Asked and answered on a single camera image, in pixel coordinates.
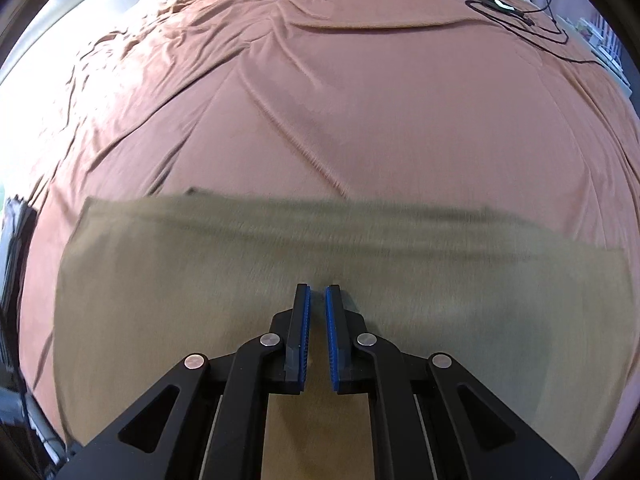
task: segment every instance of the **black object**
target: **black object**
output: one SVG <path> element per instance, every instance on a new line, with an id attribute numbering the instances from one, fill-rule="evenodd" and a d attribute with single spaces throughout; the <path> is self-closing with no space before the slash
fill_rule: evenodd
<path id="1" fill-rule="evenodd" d="M 202 480 L 260 478 L 269 394 L 304 389 L 309 308 L 310 289 L 299 284 L 293 309 L 273 316 L 269 333 L 235 354 L 188 356 L 56 478 L 195 480 L 201 470 Z"/>
<path id="2" fill-rule="evenodd" d="M 546 0 L 546 5 L 542 9 L 537 10 L 519 10 L 513 6 L 503 3 L 500 0 L 466 0 L 465 5 L 469 7 L 469 9 L 474 10 L 478 14 L 482 14 L 487 19 L 491 20 L 494 23 L 497 23 L 505 30 L 508 30 L 511 34 L 516 35 L 521 40 L 526 41 L 530 45 L 536 47 L 542 52 L 546 52 L 551 54 L 558 59 L 566 61 L 568 63 L 575 64 L 596 64 L 599 66 L 603 66 L 601 62 L 594 59 L 572 59 L 570 57 L 562 56 L 561 54 L 557 54 L 552 50 L 549 50 L 546 46 L 543 46 L 536 41 L 533 41 L 531 38 L 540 38 L 541 40 L 545 40 L 551 44 L 559 44 L 566 45 L 569 41 L 569 36 L 565 30 L 560 29 L 558 27 L 558 22 L 556 21 L 556 17 L 554 16 L 553 10 L 551 9 L 551 2 L 553 0 Z M 537 14 L 539 12 L 544 12 L 545 10 L 549 11 L 551 22 L 554 24 L 555 30 L 551 30 L 549 28 L 542 27 L 541 25 L 536 24 L 529 15 Z M 503 15 L 505 17 L 512 18 L 512 21 L 508 21 L 502 19 L 499 15 Z M 529 28 L 521 27 L 518 22 L 524 23 Z M 562 40 L 556 40 L 553 36 L 562 36 Z"/>
<path id="3" fill-rule="evenodd" d="M 376 480 L 577 480 L 572 466 L 446 354 L 404 354 L 326 290 L 334 390 L 369 394 Z"/>
<path id="4" fill-rule="evenodd" d="M 30 436 L 23 428 L 0 424 L 0 472 L 12 480 L 42 480 L 43 473 L 27 459 Z"/>
<path id="5" fill-rule="evenodd" d="M 35 221 L 36 211 L 24 200 L 11 198 L 4 204 L 0 234 L 0 368 L 6 375 L 0 386 L 14 391 L 18 390 L 18 306 Z"/>
<path id="6" fill-rule="evenodd" d="M 269 333 L 235 354 L 175 365 L 58 480 L 259 479 L 268 396 L 304 388 L 309 317 L 310 289 L 299 284 Z M 376 480 L 433 480 L 432 460 L 439 480 L 578 479 L 453 358 L 403 354 L 368 333 L 337 285 L 326 291 L 326 320 L 334 390 L 369 394 Z"/>
<path id="7" fill-rule="evenodd" d="M 514 16 L 529 26 L 533 26 L 534 22 L 531 18 L 528 18 L 526 12 L 516 9 L 513 6 L 508 4 L 504 4 L 500 0 L 476 0 L 478 3 L 487 7 L 488 9 L 494 10 L 495 12 L 500 12 L 501 14 L 506 14 L 507 16 Z"/>

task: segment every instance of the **bed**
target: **bed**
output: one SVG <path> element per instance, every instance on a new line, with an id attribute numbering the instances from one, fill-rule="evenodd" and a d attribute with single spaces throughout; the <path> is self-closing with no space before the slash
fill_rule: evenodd
<path id="1" fill-rule="evenodd" d="M 220 1 L 140 0 L 76 59 L 63 113 L 40 134 L 31 183 L 41 213 L 22 298 L 20 358 L 57 428 L 56 275 L 87 196 L 128 200 L 199 187 L 236 196 L 488 206 L 575 240 L 623 248 L 640 283 L 640 124 L 601 67 L 561 62 L 476 23 L 460 0 L 364 0 L 368 13 L 360 0 L 340 9 L 325 7 L 328 0 L 288 0 L 309 12 L 254 9 L 250 16 Z M 413 13 L 398 23 L 399 9 Z M 327 27 L 327 16 L 340 26 Z M 234 19 L 244 20 L 235 35 L 225 28 Z M 317 41 L 298 43 L 303 34 L 273 23 L 314 30 Z M 444 26 L 458 23 L 466 25 Z M 341 27 L 348 34 L 331 33 Z M 376 34 L 383 43 L 357 43 L 360 50 L 344 41 L 354 29 L 390 27 L 405 33 Z M 407 32 L 418 29 L 430 30 L 428 44 Z M 380 48 L 404 55 L 371 65 L 386 59 Z M 589 55 L 577 45 L 567 49 Z M 276 51 L 286 55 L 273 57 Z M 338 53 L 348 62 L 342 72 L 331 61 Z M 296 80 L 299 73 L 306 79 Z M 615 450 L 639 397 L 634 364 L 586 478 Z"/>

